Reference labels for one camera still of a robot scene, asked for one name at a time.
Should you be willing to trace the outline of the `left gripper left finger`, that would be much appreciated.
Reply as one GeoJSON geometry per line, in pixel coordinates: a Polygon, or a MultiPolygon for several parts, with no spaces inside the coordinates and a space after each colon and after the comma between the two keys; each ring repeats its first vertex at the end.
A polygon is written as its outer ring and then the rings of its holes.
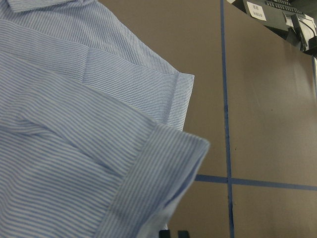
{"type": "Polygon", "coordinates": [[[170,230],[160,230],[159,238],[171,238],[170,230]]]}

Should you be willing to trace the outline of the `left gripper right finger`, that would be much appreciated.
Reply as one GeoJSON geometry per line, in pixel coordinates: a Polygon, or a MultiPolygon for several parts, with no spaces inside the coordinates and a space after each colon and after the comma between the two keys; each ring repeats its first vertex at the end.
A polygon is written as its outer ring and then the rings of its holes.
{"type": "Polygon", "coordinates": [[[178,238],[190,238],[190,234],[186,230],[177,231],[178,238]]]}

